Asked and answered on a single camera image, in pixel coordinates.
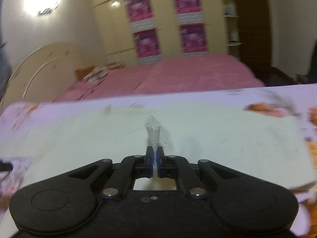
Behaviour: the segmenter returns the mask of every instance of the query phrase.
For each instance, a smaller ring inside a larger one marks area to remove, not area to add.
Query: beige headboard
[[[75,43],[60,42],[40,47],[15,69],[0,103],[0,111],[19,101],[53,101],[75,82],[75,69],[91,65],[100,66],[101,61]]]

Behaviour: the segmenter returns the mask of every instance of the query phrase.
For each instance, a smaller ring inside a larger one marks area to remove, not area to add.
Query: dark chair
[[[313,50],[310,70],[307,75],[297,74],[297,82],[301,84],[317,83],[317,40]]]

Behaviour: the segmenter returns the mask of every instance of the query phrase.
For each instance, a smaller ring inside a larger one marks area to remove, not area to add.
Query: pink bed sheet
[[[55,102],[263,86],[251,70],[234,56],[199,55],[124,68],[94,84],[76,82]]]

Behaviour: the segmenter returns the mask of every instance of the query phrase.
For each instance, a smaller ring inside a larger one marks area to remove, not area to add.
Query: shelf
[[[240,46],[240,45],[242,45],[242,43],[229,43],[228,44],[228,47],[236,47],[236,46]]]

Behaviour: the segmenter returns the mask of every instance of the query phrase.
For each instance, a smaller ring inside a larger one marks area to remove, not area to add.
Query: brown door
[[[271,67],[271,27],[267,0],[235,0],[240,17],[240,58],[259,78]]]

